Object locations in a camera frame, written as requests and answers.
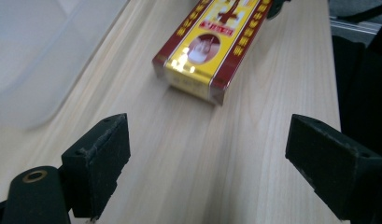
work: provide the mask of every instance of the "wooden table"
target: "wooden table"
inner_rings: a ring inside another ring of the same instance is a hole
[[[51,121],[0,125],[0,202],[17,174],[60,166],[98,120],[125,112],[132,157],[99,223],[341,223],[284,157],[292,114],[339,129],[327,2],[294,0],[264,24],[224,106],[152,69],[196,2],[130,1]]]

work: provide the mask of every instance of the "red logo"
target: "red logo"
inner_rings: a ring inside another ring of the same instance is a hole
[[[199,27],[227,36],[232,36],[234,33],[234,29],[232,29],[231,27],[219,25],[211,21],[202,21]]]

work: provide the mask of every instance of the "cardboard box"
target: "cardboard box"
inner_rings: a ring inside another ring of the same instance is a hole
[[[153,59],[158,77],[222,105],[273,0],[201,0]]]

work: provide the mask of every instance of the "yellow label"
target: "yellow label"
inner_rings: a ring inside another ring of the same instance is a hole
[[[167,74],[169,81],[183,91],[208,99],[211,78],[258,3],[258,0],[213,1],[166,61],[165,67],[172,70]]]

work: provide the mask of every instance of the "light wood tabletop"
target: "light wood tabletop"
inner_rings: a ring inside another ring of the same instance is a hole
[[[293,0],[266,21],[223,106],[151,64],[196,3],[130,1],[50,121],[0,125],[0,202],[16,175],[59,167],[100,119],[127,113],[132,157],[98,223],[342,223],[285,159],[292,114],[340,128],[328,2]]]

